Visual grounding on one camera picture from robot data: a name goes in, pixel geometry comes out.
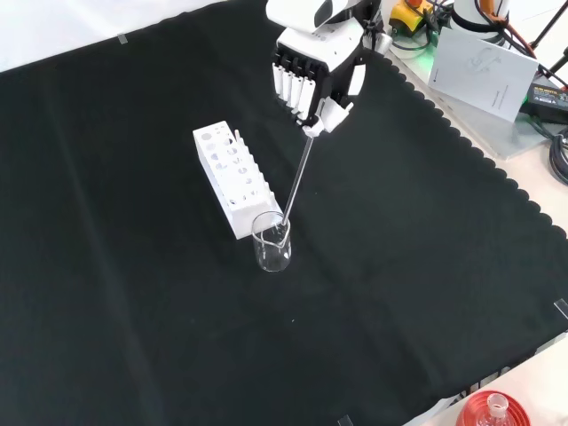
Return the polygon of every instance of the robotic hand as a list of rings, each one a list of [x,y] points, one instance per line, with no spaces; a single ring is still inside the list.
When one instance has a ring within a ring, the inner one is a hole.
[[[333,131],[349,115],[365,80],[366,36],[374,51],[389,49],[391,39],[385,34],[376,45],[379,3],[268,1],[268,18],[287,27],[273,57],[274,89],[308,137]]]

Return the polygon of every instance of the black cable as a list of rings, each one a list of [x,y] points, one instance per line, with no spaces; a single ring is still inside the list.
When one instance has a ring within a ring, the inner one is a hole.
[[[552,28],[553,25],[556,24],[556,22],[560,19],[560,17],[563,15],[564,12],[566,12],[566,9],[568,9],[568,0],[566,0],[566,2],[564,2],[564,4],[560,7],[560,9],[558,10],[558,12],[556,13],[556,15],[554,15],[552,17],[552,20],[550,20],[550,22],[547,24],[546,27],[544,27],[544,29],[542,30],[542,32],[539,34],[538,37],[536,37],[536,40],[534,40],[531,43],[531,46],[533,49],[536,49],[536,47],[539,45],[540,41],[542,41],[542,39],[544,38],[544,36],[550,31],[550,29]]]
[[[424,49],[426,49],[428,46],[430,46],[430,43],[426,43],[423,46],[416,46],[416,47],[405,47],[405,46],[401,46],[400,44],[396,44],[394,42],[392,42],[392,45],[394,47],[396,47],[397,49],[400,49],[402,51],[423,51]]]
[[[556,78],[561,84],[563,84],[564,87],[568,87],[568,84],[562,78],[560,78],[558,75],[554,74],[552,71],[550,71],[544,65],[539,64],[539,70],[540,70],[541,74],[543,74],[543,75],[545,75],[545,73],[549,74],[550,76]]]
[[[497,16],[499,16],[499,12],[501,11],[501,6],[503,6],[503,0],[499,2],[499,7],[497,8],[497,12],[495,13]]]
[[[392,42],[392,45],[394,47],[396,47],[397,49],[400,49],[402,51],[423,51],[428,46],[430,46],[430,42],[431,42],[430,31],[426,28],[426,44],[424,44],[422,46],[416,46],[416,47],[405,47],[405,46],[401,46],[400,44],[397,44],[395,42]]]
[[[531,117],[530,124],[542,136],[550,139],[550,151],[548,152],[548,161],[550,168],[554,171],[556,177],[565,185],[568,185],[568,144],[566,143],[566,134],[568,128],[562,130],[559,134],[552,134],[540,121],[538,117]]]

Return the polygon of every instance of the white test tube rack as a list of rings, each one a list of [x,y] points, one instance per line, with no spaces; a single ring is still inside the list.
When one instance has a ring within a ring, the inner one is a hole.
[[[252,234],[255,218],[266,211],[278,211],[264,175],[238,131],[226,122],[193,131],[201,166],[237,240]]]

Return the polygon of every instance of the black cloth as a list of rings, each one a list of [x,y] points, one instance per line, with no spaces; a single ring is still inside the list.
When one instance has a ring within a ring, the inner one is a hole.
[[[235,0],[0,75],[0,423],[399,425],[567,328],[565,233],[386,59],[257,267],[192,132],[285,204],[281,30]]]

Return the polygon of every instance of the cable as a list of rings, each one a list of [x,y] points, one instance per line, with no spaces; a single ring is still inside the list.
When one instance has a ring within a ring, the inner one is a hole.
[[[392,42],[392,45],[394,47],[396,47],[397,49],[400,49],[402,51],[423,51],[424,49],[426,49],[428,46],[430,46],[430,43],[426,43],[423,46],[416,46],[416,47],[405,47],[405,46],[401,46],[400,44],[396,44],[394,42]]]
[[[529,43],[526,42],[526,40],[521,37],[520,34],[518,34],[518,32],[513,28],[513,26],[511,24],[509,24],[507,22],[507,25],[505,26],[506,29],[509,30],[509,32],[519,41],[521,42],[521,44],[525,47],[525,50],[529,53],[528,56],[531,56],[533,58],[536,59],[536,54],[534,53],[533,48],[531,47],[531,45]]]
[[[392,45],[394,47],[396,47],[397,49],[400,49],[402,51],[423,51],[424,49],[426,49],[428,46],[430,46],[430,42],[431,42],[431,38],[430,38],[430,31],[426,28],[426,44],[422,45],[422,46],[415,46],[415,47],[405,47],[405,46],[401,46],[398,43],[395,43],[394,41],[392,42]]]
[[[531,117],[530,124],[542,136],[550,139],[550,151],[548,152],[550,168],[561,182],[568,185],[568,156],[566,155],[566,150],[568,150],[568,144],[566,143],[568,128],[554,135],[542,125],[542,122],[537,117]]]
[[[540,73],[545,75],[545,72],[548,73],[550,76],[556,78],[563,86],[564,89],[566,90],[566,88],[568,88],[568,83],[566,83],[562,78],[560,78],[558,75],[554,74],[552,71],[550,71],[548,68],[546,68],[545,66],[539,64],[539,70]]]
[[[497,16],[499,16],[499,12],[501,11],[501,6],[503,6],[503,0],[500,1],[499,7],[497,8],[497,12],[495,13]]]
[[[544,36],[550,31],[550,29],[552,28],[553,25],[556,24],[556,22],[560,19],[560,17],[563,15],[564,12],[566,12],[566,9],[568,9],[568,0],[566,0],[566,2],[564,2],[564,4],[560,7],[560,9],[558,10],[558,12],[556,13],[556,15],[554,15],[552,17],[552,20],[550,20],[550,22],[547,24],[546,27],[544,27],[544,29],[542,30],[542,32],[539,34],[538,37],[536,37],[536,40],[534,40],[531,43],[531,46],[533,49],[536,49],[536,47],[539,45],[540,41],[542,41],[542,39],[544,38]]]

